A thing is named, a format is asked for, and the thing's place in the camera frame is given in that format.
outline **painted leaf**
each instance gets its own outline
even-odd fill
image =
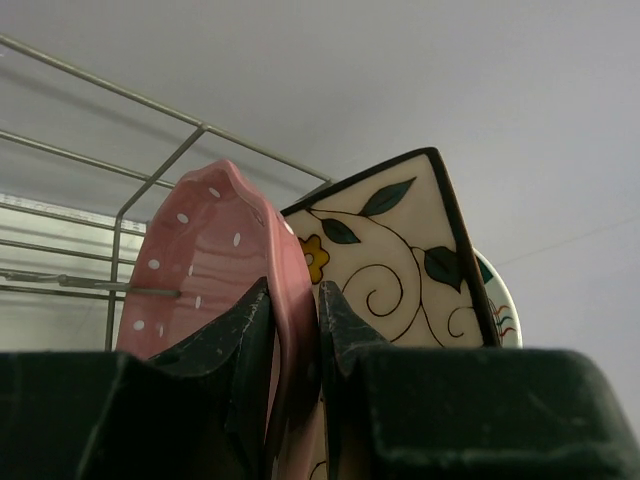
[[[323,218],[322,230],[329,240],[342,245],[350,243],[360,243],[360,239],[340,220],[335,218]]]
[[[393,185],[382,187],[376,193],[371,195],[358,215],[361,215],[363,217],[370,217],[373,215],[380,215],[381,213],[388,212],[393,207],[395,207],[400,202],[400,200],[402,200],[415,179],[416,177],[413,177],[406,182],[394,183]]]
[[[424,253],[424,269],[436,282],[449,285],[460,292],[462,272],[456,252],[447,247],[430,248]]]
[[[478,262],[478,267],[480,267],[480,273],[482,274],[482,281],[486,285],[487,283],[489,283],[489,280],[493,278],[493,273],[491,273],[491,271],[487,268],[487,266],[484,263],[482,263],[482,260],[480,260],[478,257],[476,257],[476,261]]]

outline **yellow flower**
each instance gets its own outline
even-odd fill
[[[329,263],[329,253],[322,249],[322,241],[318,235],[311,235],[307,240],[298,238],[307,267],[311,275],[311,282],[315,285],[322,280],[322,267]]]

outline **round plate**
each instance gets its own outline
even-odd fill
[[[522,348],[520,321],[511,294],[493,265],[480,252],[476,250],[475,253],[481,263],[480,271],[485,281],[484,288],[489,297],[491,313],[502,346]]]
[[[289,225],[231,162],[187,173],[158,210],[131,285],[181,295],[129,293],[116,348],[143,359],[158,354],[226,312],[265,276],[278,334],[267,462],[276,464],[278,478],[298,479],[311,461],[320,388],[319,374],[308,373],[319,371],[311,280]]]

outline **metal wire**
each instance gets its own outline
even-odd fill
[[[61,215],[59,213],[53,213],[53,212],[46,212],[44,210],[35,210],[33,208],[23,207],[20,205],[10,205],[8,203],[0,203],[0,208],[4,208],[5,210],[13,210],[14,212],[28,213],[29,215],[36,215],[38,217],[51,218],[53,220],[60,220],[62,222],[75,223],[76,225],[83,225],[85,227],[93,227],[93,228],[100,228],[102,230],[113,231],[113,225],[105,225],[104,223],[92,222],[90,220],[85,220],[83,218],[69,217],[67,215]],[[131,230],[128,228],[123,228],[122,233],[126,233],[127,235],[136,235],[138,237],[144,237],[144,232],[139,232],[138,230]]]
[[[173,152],[173,154],[160,165],[160,167],[154,172],[149,179],[142,184],[136,193],[134,193],[129,200],[125,202],[118,214],[116,215],[116,222],[113,230],[113,251],[111,252],[111,281],[118,281],[118,265],[120,262],[120,237],[122,229],[122,220],[124,215],[129,209],[149,190],[158,178],[173,166],[174,163],[187,151],[189,148],[198,141],[198,139],[206,132],[203,126],[199,126],[184,142]],[[113,325],[115,323],[116,316],[116,292],[109,293],[109,305],[107,307],[107,330],[104,339],[105,350],[111,350],[113,345]]]
[[[135,92],[133,90],[130,90],[128,88],[124,88],[120,85],[117,85],[116,83],[110,82],[109,80],[106,80],[104,78],[98,77],[97,75],[94,75],[93,73],[90,73],[86,70],[83,70],[79,67],[76,67],[75,65],[72,65],[68,62],[65,62],[59,58],[56,58],[52,55],[46,54],[36,48],[31,47],[30,45],[27,45],[26,43],[20,42],[19,40],[16,40],[15,38],[12,38],[8,35],[3,35],[0,34],[0,45],[4,45],[7,48],[10,48],[11,50],[14,50],[18,53],[21,53],[23,55],[26,55],[28,57],[31,57],[35,60],[38,60],[42,63],[45,63],[47,65],[50,65],[53,68],[56,68],[58,70],[61,70],[63,72],[66,72],[70,75],[73,75],[74,77],[80,78],[86,82],[89,82],[93,85],[96,85],[98,87],[104,88],[105,90],[108,90],[110,92],[115,93],[116,95],[120,95],[121,97],[127,98],[129,100],[132,100],[136,103],[139,103],[141,105],[144,105],[145,107],[151,108],[157,112],[163,113],[165,115],[168,115],[170,117],[175,118],[176,120],[180,120],[181,122],[187,123],[189,125],[193,125],[194,127],[202,127],[204,128],[204,130],[206,130],[207,132],[210,132],[218,137],[224,138],[225,140],[228,140],[232,143],[235,143],[236,145],[240,145],[242,147],[245,147],[249,150],[252,150],[256,153],[259,153],[261,155],[264,155],[265,157],[269,157],[277,162],[283,163],[291,168],[295,168],[296,170],[300,170],[301,172],[304,172],[308,175],[311,175],[312,177],[316,177],[319,178],[320,180],[323,180],[325,182],[327,181],[331,181],[331,177],[329,177],[328,175],[325,175],[324,173],[321,173],[311,167],[308,167],[306,165],[303,165],[300,162],[296,162],[295,160],[285,157],[284,155],[280,155],[278,153],[275,153],[267,148],[264,148],[260,145],[257,145],[253,142],[250,142],[249,140],[246,140],[244,138],[241,138],[231,132],[228,132],[226,130],[224,130],[223,128],[220,127],[216,127],[212,124],[209,124],[207,122],[204,122],[196,117],[193,117],[191,115],[188,115],[184,112],[181,112],[179,110],[176,110],[175,108],[171,108],[168,105],[165,105],[163,103],[160,103],[156,100],[153,100],[149,97],[146,97],[138,92]]]
[[[108,290],[113,292],[142,293],[146,295],[160,295],[164,297],[179,297],[177,290],[163,290],[159,288],[132,287],[128,283],[108,282],[94,278],[76,277],[66,274],[31,272],[28,270],[14,270],[0,268],[0,277],[14,282],[57,283],[61,287],[89,288],[93,290]]]
[[[296,200],[297,202],[301,202],[302,200],[304,200],[305,198],[309,198],[311,195],[315,195],[318,192],[321,192],[322,190],[324,190],[325,188],[329,188],[331,185],[333,185],[333,182],[324,182],[322,185],[320,185],[319,187],[314,188],[313,190],[311,190],[309,193],[307,193],[306,195],[303,195],[302,197],[300,197],[298,200]]]
[[[59,248],[45,247],[41,245],[27,244],[23,242],[14,242],[9,240],[0,240],[0,245],[12,246],[16,248],[26,248],[30,250],[38,250],[49,253],[57,253],[62,255],[71,255],[81,258],[88,258],[93,260],[102,260],[102,261],[110,261],[111,262],[111,273],[110,273],[110,281],[109,282],[98,282],[95,285],[101,285],[103,287],[110,287],[109,295],[98,295],[98,294],[89,294],[89,293],[79,293],[79,292],[70,292],[64,290],[48,290],[41,288],[33,288],[33,287],[19,287],[19,286],[9,286],[9,285],[0,285],[0,291],[5,292],[18,292],[18,293],[37,293],[42,295],[59,295],[59,296],[67,296],[67,297],[78,297],[78,298],[92,298],[92,299],[101,299],[108,300],[108,309],[107,309],[107,327],[106,327],[106,335],[105,335],[105,350],[110,350],[113,343],[113,326],[115,323],[115,303],[117,301],[122,301],[123,298],[116,295],[116,291],[121,291],[122,284],[117,282],[118,277],[118,266],[120,263],[134,265],[135,261],[133,260],[121,260],[120,259],[120,241],[122,233],[127,233],[131,235],[144,236],[142,232],[138,232],[135,230],[127,230],[122,228],[122,222],[124,219],[124,215],[129,211],[129,209],[144,195],[153,185],[159,185],[165,188],[173,188],[173,184],[163,181],[160,177],[204,134],[211,133],[220,138],[228,140],[232,143],[240,145],[248,150],[264,155],[265,157],[271,158],[279,163],[287,165],[291,168],[299,170],[303,173],[306,173],[310,176],[318,178],[322,180],[324,183],[319,187],[319,189],[326,188],[326,186],[333,183],[333,179],[324,173],[321,173],[313,168],[310,168],[306,165],[303,165],[295,160],[292,160],[284,155],[277,154],[267,148],[264,148],[260,145],[257,145],[253,142],[250,142],[246,139],[243,139],[235,134],[232,134],[220,127],[211,125],[207,122],[204,122],[192,115],[188,115],[184,112],[171,108],[163,103],[155,101],[149,97],[146,97],[138,92],[133,90],[124,88],[120,85],[117,85],[109,80],[101,78],[97,75],[94,75],[86,70],[83,70],[75,65],[72,65],[68,62],[65,62],[59,58],[56,58],[52,55],[44,53],[34,47],[31,47],[15,38],[12,38],[8,35],[0,34],[0,45],[4,45],[15,52],[26,55],[34,60],[47,64],[53,68],[56,68],[60,71],[66,72],[70,75],[73,75],[76,78],[84,80],[88,83],[96,85],[100,88],[108,90],[116,95],[124,97],[128,100],[136,102],[140,105],[148,107],[152,110],[160,112],[164,115],[172,117],[181,122],[187,123],[189,125],[197,127],[196,131],[191,134],[189,138],[187,138],[182,145],[178,147],[178,149],[150,176],[147,176],[143,173],[136,172],[134,170],[120,167],[115,164],[111,164],[102,160],[98,160],[92,157],[88,157],[76,152],[72,152],[70,150],[56,147],[54,145],[50,145],[44,142],[40,142],[38,140],[24,137],[18,135],[16,133],[8,132],[5,130],[0,130],[0,138],[4,140],[8,140],[29,148],[34,148],[37,150],[41,150],[53,155],[57,155],[63,158],[67,158],[69,160],[73,160],[78,163],[82,163],[94,168],[99,168],[105,171],[109,171],[112,173],[116,173],[125,177],[135,178],[137,180],[142,180],[144,183],[138,189],[138,191],[122,206],[118,214],[115,218],[115,223],[113,227],[100,224],[98,222],[92,222],[84,219],[77,219],[68,217],[65,215],[60,215],[57,213],[44,212],[36,209],[30,209],[23,206],[17,205],[8,205],[1,204],[0,208],[13,210],[22,213],[29,213],[32,215],[38,215],[45,218],[51,218],[56,220],[62,220],[69,223],[75,223],[78,225],[84,225],[88,227],[100,228],[104,230],[113,230],[113,248],[111,257],[103,256],[103,255],[95,255],[88,254],[82,252],[75,252],[70,250],[64,250]]]
[[[0,292],[10,293],[36,293],[38,295],[55,295],[57,297],[90,298],[92,300],[109,300],[107,295],[99,293],[71,292],[69,290],[49,290],[47,288],[19,287],[16,285],[0,285]],[[116,297],[116,302],[121,302],[124,297]]]
[[[65,248],[47,247],[35,243],[16,242],[14,240],[0,239],[0,245],[3,247],[23,248],[26,250],[35,250],[37,252],[55,253],[58,255],[67,255],[69,257],[86,258],[87,260],[99,260],[101,262],[110,262],[112,259],[106,255],[97,255],[95,253],[78,252],[77,250],[67,250]],[[135,260],[119,259],[119,263],[124,265],[135,265]]]
[[[27,138],[21,135],[17,135],[15,133],[7,132],[6,130],[0,129],[0,138],[3,140],[9,140],[10,142],[18,143],[20,145],[24,145],[25,147],[34,148],[36,150],[41,150],[43,152],[51,153],[59,157],[68,158],[69,160],[73,160],[78,163],[83,163],[85,165],[89,165],[90,167],[99,168],[100,170],[106,170],[107,172],[117,173],[122,175],[123,177],[135,178],[136,180],[143,180],[143,181],[149,178],[148,175],[145,175],[140,172],[136,172],[135,170],[131,170],[125,167],[120,167],[112,163],[103,162],[102,160],[97,160],[95,158],[87,157],[85,155],[80,155],[78,153],[65,150],[64,148],[55,147],[47,143],[39,142],[38,140],[34,140],[33,138]],[[169,189],[175,187],[175,184],[170,182],[165,182],[164,180],[158,180],[156,182],[156,185],[164,188],[169,188]]]

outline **decorative plate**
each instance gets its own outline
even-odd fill
[[[502,346],[522,348],[522,332],[518,312],[507,286],[493,265],[477,250],[476,258]]]
[[[297,480],[311,461],[320,388],[319,375],[313,374],[318,331],[309,272],[291,228],[231,162],[187,173],[158,210],[131,284],[181,295],[129,293],[117,348],[143,359],[158,354],[226,312],[262,276],[279,340],[265,443],[267,476]],[[281,451],[283,444],[288,447]]]
[[[402,346],[499,346],[480,269],[435,148],[409,152],[283,212],[314,293],[332,280],[354,313]],[[325,478],[318,428],[309,478]]]

